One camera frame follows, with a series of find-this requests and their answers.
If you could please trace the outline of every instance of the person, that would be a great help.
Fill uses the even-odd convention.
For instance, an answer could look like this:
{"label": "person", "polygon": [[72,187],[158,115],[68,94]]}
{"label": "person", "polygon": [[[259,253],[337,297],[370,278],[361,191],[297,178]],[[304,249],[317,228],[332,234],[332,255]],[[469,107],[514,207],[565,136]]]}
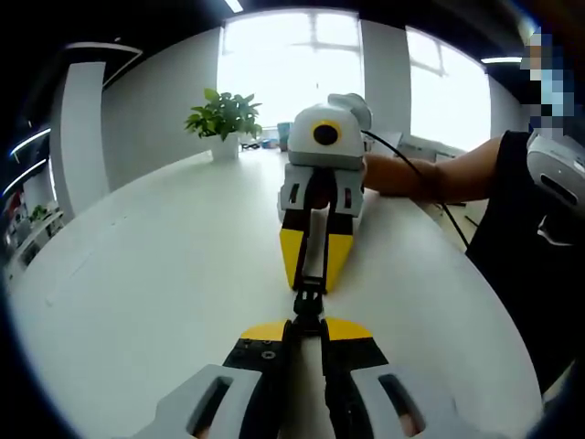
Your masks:
{"label": "person", "polygon": [[583,246],[543,220],[564,209],[534,183],[527,168],[529,133],[506,132],[473,151],[437,164],[367,155],[364,185],[382,195],[458,203],[489,198],[467,256],[514,320],[544,392],[574,358],[575,291]]}

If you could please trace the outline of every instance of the white wall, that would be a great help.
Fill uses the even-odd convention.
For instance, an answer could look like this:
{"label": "white wall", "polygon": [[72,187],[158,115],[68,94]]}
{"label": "white wall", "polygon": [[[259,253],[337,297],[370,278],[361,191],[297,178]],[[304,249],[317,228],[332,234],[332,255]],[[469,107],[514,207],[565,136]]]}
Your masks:
{"label": "white wall", "polygon": [[27,204],[28,214],[32,214],[36,206],[46,206],[53,201],[53,191],[51,189],[50,175],[48,165],[34,177],[29,178],[23,184],[25,204]]}
{"label": "white wall", "polygon": [[112,190],[207,149],[185,132],[184,120],[205,102],[203,89],[217,86],[218,50],[217,28],[154,55],[103,93],[103,157]]}
{"label": "white wall", "polygon": [[410,58],[404,29],[361,21],[372,131],[410,134]]}
{"label": "white wall", "polygon": [[110,193],[101,143],[104,62],[71,64],[53,101],[50,153],[66,221]]}
{"label": "white wall", "polygon": [[527,131],[526,112],[520,102],[491,76],[489,84],[492,102],[492,137],[497,137],[507,130]]}

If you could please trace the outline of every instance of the green leaves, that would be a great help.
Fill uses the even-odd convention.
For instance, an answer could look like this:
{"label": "green leaves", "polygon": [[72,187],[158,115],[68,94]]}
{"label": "green leaves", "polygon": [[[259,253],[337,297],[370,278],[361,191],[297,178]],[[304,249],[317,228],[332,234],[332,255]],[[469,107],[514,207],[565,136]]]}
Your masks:
{"label": "green leaves", "polygon": [[199,137],[219,134],[226,140],[229,133],[248,133],[257,137],[262,128],[256,123],[258,115],[256,107],[260,103],[250,104],[254,95],[243,98],[240,94],[228,92],[219,94],[213,89],[204,89],[204,97],[208,101],[205,107],[191,107],[193,114],[185,120],[185,129],[190,133],[198,133]]}

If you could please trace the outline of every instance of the white column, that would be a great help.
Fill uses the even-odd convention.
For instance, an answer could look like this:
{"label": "white column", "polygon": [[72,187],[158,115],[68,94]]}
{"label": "white column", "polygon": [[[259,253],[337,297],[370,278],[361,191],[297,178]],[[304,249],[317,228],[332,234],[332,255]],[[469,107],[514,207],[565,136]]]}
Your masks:
{"label": "white column", "polygon": [[50,154],[65,220],[110,193],[101,142],[104,62],[71,64],[55,93]]}

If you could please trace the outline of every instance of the person's arm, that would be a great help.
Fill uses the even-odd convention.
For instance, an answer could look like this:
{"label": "person's arm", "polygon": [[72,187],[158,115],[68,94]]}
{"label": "person's arm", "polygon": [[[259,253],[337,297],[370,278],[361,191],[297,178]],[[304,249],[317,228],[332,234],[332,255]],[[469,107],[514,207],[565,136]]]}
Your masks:
{"label": "person's arm", "polygon": [[440,197],[440,201],[455,203],[487,198],[501,140],[496,137],[465,155],[437,164],[411,160],[428,183],[399,157],[367,154],[364,186],[382,195],[421,201],[439,201]]}

